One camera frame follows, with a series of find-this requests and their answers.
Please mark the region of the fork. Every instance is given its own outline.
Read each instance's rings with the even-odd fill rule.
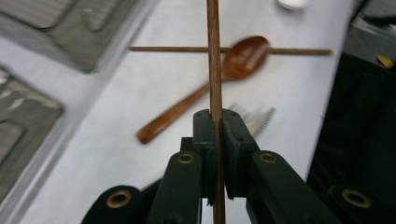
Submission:
[[[241,116],[248,131],[253,137],[256,137],[262,130],[264,130],[276,112],[276,109],[271,107],[265,112],[255,115],[254,118],[248,119],[250,113],[240,104],[232,103],[228,108]]]

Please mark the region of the wooden chopstick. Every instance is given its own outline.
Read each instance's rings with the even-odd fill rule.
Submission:
[[[159,51],[159,52],[208,52],[206,47],[129,47],[133,51]],[[227,53],[230,48],[220,48],[221,53]],[[330,49],[275,49],[271,48],[271,54],[291,55],[330,55]]]
[[[213,204],[213,223],[225,224],[224,197],[224,152],[221,141],[221,71],[220,71],[220,38],[219,38],[219,2],[207,0],[207,36],[209,52],[210,115],[213,119],[218,137],[218,177],[216,200]]]

